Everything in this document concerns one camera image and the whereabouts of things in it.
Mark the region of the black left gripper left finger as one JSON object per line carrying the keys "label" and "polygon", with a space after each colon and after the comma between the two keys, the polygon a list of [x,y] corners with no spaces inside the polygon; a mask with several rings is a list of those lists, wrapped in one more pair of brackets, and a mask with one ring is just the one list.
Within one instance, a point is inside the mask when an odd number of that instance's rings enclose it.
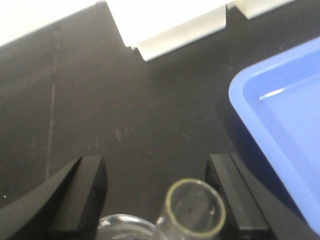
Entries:
{"label": "black left gripper left finger", "polygon": [[72,160],[0,210],[2,240],[94,240],[108,191],[102,156]]}

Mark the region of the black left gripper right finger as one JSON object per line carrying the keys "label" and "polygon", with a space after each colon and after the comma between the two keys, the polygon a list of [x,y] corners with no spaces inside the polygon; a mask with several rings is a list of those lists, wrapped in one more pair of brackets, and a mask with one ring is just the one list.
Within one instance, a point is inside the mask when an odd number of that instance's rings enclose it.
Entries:
{"label": "black left gripper right finger", "polygon": [[236,153],[210,154],[205,182],[219,192],[226,207],[219,240],[320,238],[250,172]]}

